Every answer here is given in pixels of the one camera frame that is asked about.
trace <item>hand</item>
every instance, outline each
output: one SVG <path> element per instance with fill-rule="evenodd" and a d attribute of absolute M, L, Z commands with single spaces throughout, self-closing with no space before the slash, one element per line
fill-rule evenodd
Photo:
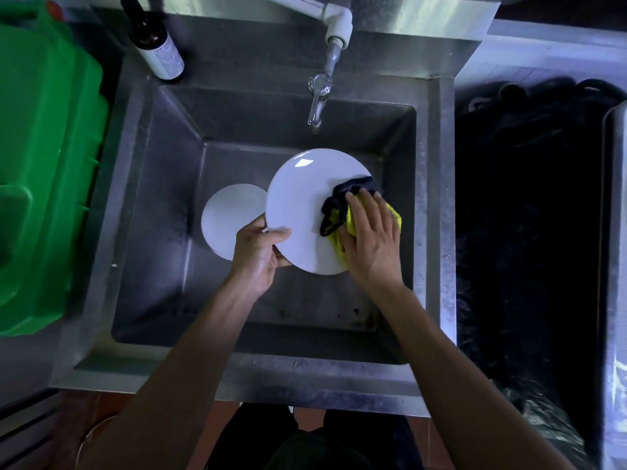
<path fill-rule="evenodd" d="M 235 253 L 230 277 L 242 280 L 254 300 L 272 285 L 277 267 L 291 265 L 274 244 L 282 243 L 292 229 L 262 232 L 266 228 L 266 216 L 262 214 L 237 233 Z"/>
<path fill-rule="evenodd" d="M 340 240 L 346 251 L 350 274 L 374 299 L 376 295 L 403 285 L 399 246 L 401 230 L 379 193 L 372 196 L 360 189 L 361 201 L 351 193 L 346 194 L 356 237 L 340 228 Z"/>

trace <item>white plate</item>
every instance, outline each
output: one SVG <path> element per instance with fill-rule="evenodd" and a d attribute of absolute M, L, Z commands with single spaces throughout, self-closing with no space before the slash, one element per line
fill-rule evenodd
<path fill-rule="evenodd" d="M 213 252 L 233 260 L 237 232 L 265 211 L 266 196 L 263 189 L 240 183 L 209 198 L 202 211 L 201 229 Z"/>
<path fill-rule="evenodd" d="M 329 238 L 320 235 L 320 210 L 335 186 L 366 176 L 371 174 L 364 165 L 336 149 L 311 149 L 279 168 L 268 188 L 266 222 L 269 229 L 292 229 L 290 238 L 277 244 L 287 260 L 314 274 L 346 270 Z"/>

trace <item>black trash bag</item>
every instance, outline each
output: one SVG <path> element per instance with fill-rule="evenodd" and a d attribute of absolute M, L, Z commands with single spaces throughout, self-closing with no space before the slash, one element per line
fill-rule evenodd
<path fill-rule="evenodd" d="M 500 94 L 455 121 L 458 345 L 593 468 L 602 121 L 627 95 L 572 79 Z"/>

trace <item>faucet handle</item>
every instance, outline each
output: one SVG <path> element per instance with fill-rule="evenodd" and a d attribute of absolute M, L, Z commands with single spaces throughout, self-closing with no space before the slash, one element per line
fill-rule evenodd
<path fill-rule="evenodd" d="M 309 119 L 307 124 L 314 129 L 320 127 L 320 114 L 327 100 L 327 96 L 331 92 L 333 79 L 325 72 L 317 72 L 313 77 L 309 78 L 309 90 L 313 94 L 312 107 L 309 110 Z"/>

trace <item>dish towel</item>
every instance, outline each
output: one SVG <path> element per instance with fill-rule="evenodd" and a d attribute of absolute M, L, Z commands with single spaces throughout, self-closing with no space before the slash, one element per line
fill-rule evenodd
<path fill-rule="evenodd" d="M 337 229 L 342 224 L 346 224 L 346 230 L 349 234 L 356 236 L 355 223 L 353 222 L 350 207 L 346 201 L 346 193 L 350 191 L 354 195 L 357 195 L 360 188 L 366 189 L 370 194 L 375 194 L 377 191 L 381 193 L 380 188 L 372 177 L 356 178 L 345 181 L 333 188 L 333 196 L 329 196 L 322 205 L 324 218 L 320 225 L 320 235 L 329 238 L 333 244 L 333 248 L 337 252 L 337 256 L 344 264 L 346 263 L 346 252 L 340 241 L 340 235 Z M 398 227 L 401 228 L 401 215 L 389 204 L 388 209 L 392 211 L 396 217 L 396 221 L 398 221 Z"/>

